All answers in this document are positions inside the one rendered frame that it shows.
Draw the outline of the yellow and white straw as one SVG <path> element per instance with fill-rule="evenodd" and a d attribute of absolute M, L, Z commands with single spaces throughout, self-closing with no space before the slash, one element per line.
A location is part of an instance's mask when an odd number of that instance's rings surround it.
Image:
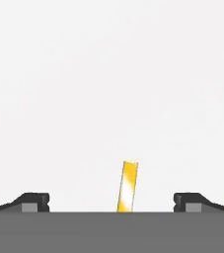
<path fill-rule="evenodd" d="M 117 201 L 117 212 L 132 212 L 136 179 L 137 179 L 137 162 L 123 162 L 122 174 Z"/>

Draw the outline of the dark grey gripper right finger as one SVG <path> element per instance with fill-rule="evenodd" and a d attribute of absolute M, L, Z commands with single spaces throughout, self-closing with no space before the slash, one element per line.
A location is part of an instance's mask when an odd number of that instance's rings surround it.
<path fill-rule="evenodd" d="M 175 193 L 174 212 L 222 212 L 224 206 L 212 203 L 200 193 Z"/>

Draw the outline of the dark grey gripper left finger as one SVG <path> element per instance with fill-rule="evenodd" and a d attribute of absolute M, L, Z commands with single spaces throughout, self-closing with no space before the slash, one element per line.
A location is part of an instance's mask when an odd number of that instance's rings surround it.
<path fill-rule="evenodd" d="M 23 193 L 13 202 L 0 206 L 0 211 L 49 212 L 49 193 Z"/>

